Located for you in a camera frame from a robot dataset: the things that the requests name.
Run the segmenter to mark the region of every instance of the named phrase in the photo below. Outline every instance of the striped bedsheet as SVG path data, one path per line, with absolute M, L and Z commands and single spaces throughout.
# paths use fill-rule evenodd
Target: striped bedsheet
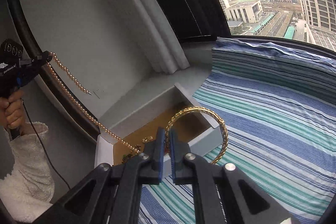
M 194 97 L 226 121 L 229 147 L 219 164 L 234 163 L 301 223 L 316 223 L 336 192 L 333 61 L 231 39 L 212 51 L 211 74 Z M 191 186 L 167 177 L 144 187 L 139 223 L 195 223 Z

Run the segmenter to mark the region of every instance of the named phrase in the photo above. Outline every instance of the white fluffy fabric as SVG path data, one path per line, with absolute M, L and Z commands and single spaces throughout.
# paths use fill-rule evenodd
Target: white fluffy fabric
M 40 122 L 34 122 L 34 127 L 43 140 L 48 127 Z M 15 163 L 11 174 L 0 180 L 0 198 L 16 221 L 32 223 L 51 206 L 55 184 L 30 124 L 25 133 L 9 142 Z

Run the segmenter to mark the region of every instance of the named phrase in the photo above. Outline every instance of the hand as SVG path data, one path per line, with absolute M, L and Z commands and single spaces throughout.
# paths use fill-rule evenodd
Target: hand
M 0 98 L 0 124 L 9 129 L 22 126 L 25 123 L 25 115 L 22 107 L 22 90 L 17 90 L 11 96 Z

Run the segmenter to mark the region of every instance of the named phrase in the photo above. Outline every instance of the finger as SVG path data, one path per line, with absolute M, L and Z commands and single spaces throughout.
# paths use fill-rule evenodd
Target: finger
M 15 110 L 17 110 L 17 109 L 21 109 L 21 107 L 22 107 L 22 100 L 19 99 L 19 100 L 15 101 L 15 102 L 11 103 L 11 104 L 9 105 L 9 107 L 7 107 L 7 109 L 6 109 L 6 111 L 5 111 L 5 115 L 6 115 L 6 116 L 9 116 L 9 115 L 11 115 Z
M 25 121 L 25 118 L 23 116 L 21 116 L 19 119 L 12 122 L 11 124 L 9 124 L 8 127 L 10 129 L 18 128 L 19 126 L 21 126 L 24 123 L 24 121 Z
M 18 99 L 21 99 L 22 96 L 23 96 L 24 92 L 22 90 L 17 90 L 15 92 L 13 92 L 9 97 L 8 97 L 8 101 L 10 103 L 18 100 Z
M 8 100 L 6 98 L 0 97 L 0 108 L 7 108 L 8 106 Z
M 16 121 L 20 117 L 23 117 L 23 110 L 17 109 L 11 115 L 7 116 L 7 124 L 11 124 L 12 122 Z

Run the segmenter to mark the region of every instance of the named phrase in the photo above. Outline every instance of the gold bangle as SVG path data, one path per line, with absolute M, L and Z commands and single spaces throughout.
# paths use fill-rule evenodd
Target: gold bangle
M 175 114 L 174 117 L 172 117 L 172 119 L 169 121 L 167 127 L 166 127 L 166 131 L 165 131 L 165 143 L 166 143 L 166 149 L 169 151 L 169 131 L 172 128 L 172 126 L 174 125 L 174 123 L 182 116 L 188 114 L 188 113 L 192 113 L 192 112 L 202 112 L 205 114 L 208 114 L 209 116 L 213 117 L 219 124 L 219 128 L 220 128 L 220 132 L 222 134 L 222 138 L 223 138 L 223 142 L 222 142 L 222 148 L 220 150 L 220 152 L 218 153 L 217 157 L 211 162 L 212 164 L 216 164 L 224 155 L 226 149 L 227 149 L 227 145 L 228 145 L 228 133 L 227 133 L 227 129 L 225 126 L 225 122 L 224 120 L 216 113 L 213 112 L 212 110 L 209 110 L 205 107 L 200 107 L 200 106 L 193 106 L 193 107 L 187 107 L 179 112 L 177 112 Z

